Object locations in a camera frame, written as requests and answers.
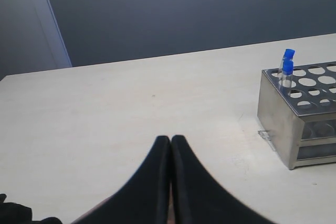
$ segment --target wall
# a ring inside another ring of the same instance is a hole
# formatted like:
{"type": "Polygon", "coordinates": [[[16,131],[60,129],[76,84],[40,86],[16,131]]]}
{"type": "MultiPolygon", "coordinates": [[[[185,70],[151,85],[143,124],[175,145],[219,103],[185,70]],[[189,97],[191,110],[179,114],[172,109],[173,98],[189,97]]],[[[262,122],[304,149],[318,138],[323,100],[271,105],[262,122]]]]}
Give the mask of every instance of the wall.
{"type": "Polygon", "coordinates": [[[71,67],[48,0],[0,0],[0,80],[71,67]]]}
{"type": "Polygon", "coordinates": [[[336,32],[336,0],[50,0],[74,66],[336,32]]]}

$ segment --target test tube rack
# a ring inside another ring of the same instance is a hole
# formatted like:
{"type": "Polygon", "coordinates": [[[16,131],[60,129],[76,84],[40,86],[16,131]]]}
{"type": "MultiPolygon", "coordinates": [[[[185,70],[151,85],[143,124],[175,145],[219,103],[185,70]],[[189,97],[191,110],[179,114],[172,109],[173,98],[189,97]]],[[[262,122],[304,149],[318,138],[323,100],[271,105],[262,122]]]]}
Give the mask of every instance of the test tube rack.
{"type": "Polygon", "coordinates": [[[261,72],[258,118],[289,168],[336,162],[336,61],[297,66],[291,88],[261,72]]]}

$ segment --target table surface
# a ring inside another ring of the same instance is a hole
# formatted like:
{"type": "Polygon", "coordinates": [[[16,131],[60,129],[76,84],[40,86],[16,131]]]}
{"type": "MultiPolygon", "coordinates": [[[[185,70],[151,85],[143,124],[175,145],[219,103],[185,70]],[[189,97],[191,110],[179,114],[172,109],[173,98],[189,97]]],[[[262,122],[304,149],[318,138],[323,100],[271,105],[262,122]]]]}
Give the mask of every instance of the table surface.
{"type": "Polygon", "coordinates": [[[336,60],[336,34],[8,76],[0,193],[70,223],[114,194],[157,135],[183,134],[213,177],[277,223],[334,222],[336,164],[288,170],[259,135],[261,70],[336,60]]]}

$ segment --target blue test tube cap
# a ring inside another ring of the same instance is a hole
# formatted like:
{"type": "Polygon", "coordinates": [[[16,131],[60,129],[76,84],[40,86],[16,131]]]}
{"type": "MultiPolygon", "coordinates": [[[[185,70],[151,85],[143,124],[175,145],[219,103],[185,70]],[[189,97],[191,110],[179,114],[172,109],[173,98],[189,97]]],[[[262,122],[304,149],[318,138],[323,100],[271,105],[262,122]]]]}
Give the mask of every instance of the blue test tube cap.
{"type": "Polygon", "coordinates": [[[294,54],[295,54],[295,50],[287,48],[285,50],[285,54],[283,55],[284,56],[283,58],[291,60],[293,59],[294,54]]]}
{"type": "Polygon", "coordinates": [[[292,60],[289,60],[289,59],[285,59],[283,61],[283,68],[282,68],[282,71],[284,74],[286,75],[291,75],[293,74],[293,69],[294,69],[294,63],[292,60]]]}

